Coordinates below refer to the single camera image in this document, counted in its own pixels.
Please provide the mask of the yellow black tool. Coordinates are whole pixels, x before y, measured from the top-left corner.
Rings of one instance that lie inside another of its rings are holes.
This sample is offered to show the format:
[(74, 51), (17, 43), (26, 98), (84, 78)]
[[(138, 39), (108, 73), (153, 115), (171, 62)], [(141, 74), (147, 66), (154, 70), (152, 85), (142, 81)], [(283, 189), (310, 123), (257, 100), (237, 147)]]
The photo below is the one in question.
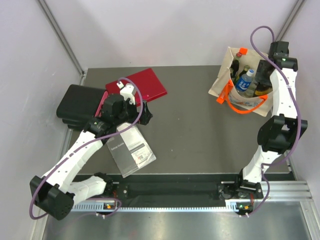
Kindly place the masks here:
[(253, 97), (260, 97), (260, 96), (263, 96), (263, 95), (267, 95), (272, 90), (273, 90), (272, 86), (265, 85), (265, 84), (262, 84), (262, 83), (258, 83), (256, 88), (255, 88), (255, 90), (254, 90)]

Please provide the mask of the clear glass bottle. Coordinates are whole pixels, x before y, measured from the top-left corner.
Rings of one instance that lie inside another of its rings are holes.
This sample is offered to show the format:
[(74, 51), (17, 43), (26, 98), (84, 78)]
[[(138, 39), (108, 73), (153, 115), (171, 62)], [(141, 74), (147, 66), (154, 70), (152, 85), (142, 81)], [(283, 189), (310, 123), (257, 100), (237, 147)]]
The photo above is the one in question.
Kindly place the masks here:
[(252, 81), (249, 87), (247, 88), (247, 90), (244, 92), (244, 96), (246, 98), (252, 98), (255, 94), (255, 90), (257, 86), (258, 86), (258, 83), (256, 81)]

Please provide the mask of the green bottle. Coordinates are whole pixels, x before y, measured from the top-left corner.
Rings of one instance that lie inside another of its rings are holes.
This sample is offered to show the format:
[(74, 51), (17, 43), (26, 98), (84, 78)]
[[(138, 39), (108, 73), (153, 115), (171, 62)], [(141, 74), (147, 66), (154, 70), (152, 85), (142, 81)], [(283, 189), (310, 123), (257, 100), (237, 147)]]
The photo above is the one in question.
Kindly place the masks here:
[(230, 71), (230, 79), (233, 80), (234, 79), (234, 69), (232, 67), (230, 67), (229, 71)]
[(249, 65), (245, 65), (243, 70), (240, 72), (240, 74), (238, 75), (238, 77), (240, 78), (242, 75), (246, 74), (248, 72), (248, 70), (250, 69)]

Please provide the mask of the plastic Pocari Sweat bottle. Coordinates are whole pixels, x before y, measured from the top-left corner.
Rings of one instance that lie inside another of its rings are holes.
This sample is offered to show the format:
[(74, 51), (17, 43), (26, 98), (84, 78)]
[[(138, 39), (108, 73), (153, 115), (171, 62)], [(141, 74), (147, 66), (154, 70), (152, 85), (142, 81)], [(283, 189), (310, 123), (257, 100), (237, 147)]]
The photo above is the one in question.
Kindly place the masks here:
[(236, 82), (235, 89), (238, 92), (245, 92), (248, 87), (250, 86), (253, 78), (254, 78), (255, 71), (253, 69), (249, 69), (245, 74), (243, 74), (238, 81)]

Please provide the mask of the dark bottle red cap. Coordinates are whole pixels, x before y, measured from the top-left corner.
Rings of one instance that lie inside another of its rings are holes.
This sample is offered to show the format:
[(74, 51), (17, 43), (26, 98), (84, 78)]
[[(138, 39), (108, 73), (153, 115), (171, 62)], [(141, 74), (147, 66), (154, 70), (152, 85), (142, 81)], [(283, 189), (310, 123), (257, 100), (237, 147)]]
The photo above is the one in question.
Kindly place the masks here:
[(232, 61), (232, 65), (230, 67), (230, 69), (232, 70), (232, 73), (231, 73), (231, 77), (232, 78), (235, 78), (236, 75), (237, 75), (237, 72), (238, 72), (239, 67), (240, 67), (240, 59), (241, 59), (242, 55), (243, 54), (241, 52), (238, 52), (235, 55), (235, 57), (234, 57), (234, 59)]

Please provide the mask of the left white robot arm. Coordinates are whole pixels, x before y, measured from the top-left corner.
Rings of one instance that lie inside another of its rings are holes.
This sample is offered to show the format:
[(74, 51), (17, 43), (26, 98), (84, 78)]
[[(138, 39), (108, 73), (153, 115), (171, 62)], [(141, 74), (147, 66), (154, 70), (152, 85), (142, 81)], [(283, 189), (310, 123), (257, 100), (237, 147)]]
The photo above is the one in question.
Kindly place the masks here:
[(120, 94), (109, 95), (102, 105), (101, 114), (87, 122), (62, 159), (42, 177), (34, 176), (31, 179), (30, 218), (40, 219), (33, 214), (34, 206), (43, 210), (46, 215), (62, 220), (76, 204), (96, 196), (109, 198), (114, 187), (112, 179), (105, 173), (95, 173), (79, 182), (75, 182), (74, 178), (95, 152), (110, 138), (120, 134), (118, 126), (128, 123), (129, 126), (125, 128), (127, 131), (135, 124), (147, 125), (152, 116), (146, 100), (142, 99), (140, 108), (137, 108)]

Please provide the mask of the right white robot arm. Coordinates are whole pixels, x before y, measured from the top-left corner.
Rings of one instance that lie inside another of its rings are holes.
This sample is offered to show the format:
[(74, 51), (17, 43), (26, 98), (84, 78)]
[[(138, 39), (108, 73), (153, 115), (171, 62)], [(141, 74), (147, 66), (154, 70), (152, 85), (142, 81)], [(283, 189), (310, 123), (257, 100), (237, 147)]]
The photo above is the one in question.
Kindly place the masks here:
[(295, 149), (308, 127), (308, 121), (303, 120), (297, 110), (295, 99), (298, 60), (282, 56), (274, 57), (273, 63), (277, 67), (269, 77), (273, 88), (271, 118), (260, 128), (258, 149), (233, 185), (233, 192), (239, 198), (258, 190), (262, 174), (282, 154)]

